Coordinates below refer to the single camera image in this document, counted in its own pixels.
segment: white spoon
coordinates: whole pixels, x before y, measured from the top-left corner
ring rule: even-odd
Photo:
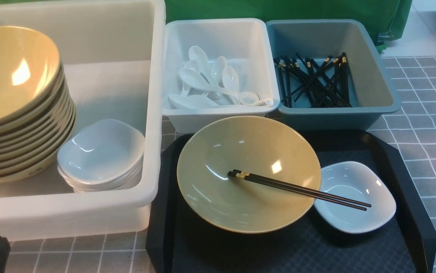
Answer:
[[[177,94],[169,94],[169,101],[176,107],[177,109],[198,109],[201,108],[196,103],[192,102],[186,97]]]
[[[221,83],[221,78],[223,75],[223,69],[226,67],[226,58],[223,56],[218,57],[211,67],[211,77],[213,78],[213,81],[215,81],[218,85]],[[221,105],[227,105],[230,102],[223,97],[223,94],[217,93],[217,92],[206,92],[203,93],[203,95],[208,96],[209,98],[213,99],[215,102]]]
[[[219,107],[220,105],[214,102],[212,99],[203,95],[190,95],[187,97],[188,100],[194,102],[195,104],[203,108]]]
[[[177,109],[199,109],[217,107],[246,107],[245,105],[219,105],[212,99],[203,95],[190,95],[183,97],[176,94],[169,94],[169,100]]]
[[[223,70],[226,67],[226,58],[223,56],[218,57],[211,67],[211,77],[219,85],[223,78]]]
[[[238,81],[238,74],[232,67],[223,68],[222,73],[223,87],[229,90],[240,92],[240,82]],[[235,97],[230,97],[234,104],[240,104]]]
[[[223,69],[223,86],[226,89],[231,89],[237,92],[240,91],[240,82],[238,81],[238,75],[236,74],[235,69],[233,69],[232,67],[225,67],[225,69]],[[250,95],[246,101],[241,103],[246,104],[247,106],[250,107],[257,107],[262,104],[267,104],[269,107],[273,106],[273,99],[264,99],[264,100],[255,101],[256,98],[253,95]]]
[[[200,73],[199,64],[197,63],[197,61],[193,61],[193,60],[188,61],[184,67],[185,69],[191,69],[196,71],[197,73]],[[183,82],[183,90],[181,91],[181,96],[187,97],[190,89],[191,87],[187,85],[185,82]]]
[[[237,98],[242,104],[253,104],[259,101],[258,95],[252,92],[236,92],[233,90],[228,90],[225,88],[221,88],[219,86],[213,86],[207,83],[203,77],[197,74],[195,71],[190,69],[181,69],[179,71],[180,78],[190,85],[192,88],[207,91],[207,92],[220,92],[228,96],[233,96]]]
[[[189,48],[189,60],[197,61],[201,73],[206,78],[206,80],[208,80],[208,82],[212,85],[219,86],[218,83],[213,80],[213,77],[209,72],[208,56],[206,55],[204,50],[196,45],[193,45],[191,48]]]

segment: green cloth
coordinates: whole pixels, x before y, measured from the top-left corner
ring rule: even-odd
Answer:
[[[38,0],[0,0],[0,4]],[[167,22],[253,17],[280,19],[355,19],[372,40],[381,33],[401,38],[412,0],[166,0]]]

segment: stack of tan bowls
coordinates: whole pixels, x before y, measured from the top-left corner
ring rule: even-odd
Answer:
[[[0,183],[50,166],[75,123],[55,43],[38,31],[0,26]]]

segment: gray checkered tablecloth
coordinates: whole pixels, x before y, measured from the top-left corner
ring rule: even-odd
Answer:
[[[436,228],[436,57],[384,58],[401,94],[400,111],[370,133],[398,148]],[[270,118],[280,119],[273,112]],[[164,118],[162,149],[179,134]],[[152,273],[145,231],[14,242],[6,273]]]

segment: white plastic tray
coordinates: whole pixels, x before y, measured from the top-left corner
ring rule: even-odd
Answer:
[[[189,61],[188,50],[201,47],[211,61],[226,57],[240,80],[240,91],[254,92],[261,99],[272,98],[273,106],[173,109],[168,94],[180,94],[180,69]],[[208,124],[228,116],[265,116],[280,104],[272,50],[265,23],[258,19],[209,19],[174,21],[164,32],[163,114],[178,133],[196,133]]]
[[[55,164],[0,184],[0,235],[27,240],[147,228],[160,168],[165,19],[163,0],[0,5],[0,25],[36,29],[58,45],[77,105],[75,132],[112,118],[145,134],[142,180],[132,189],[72,193]]]

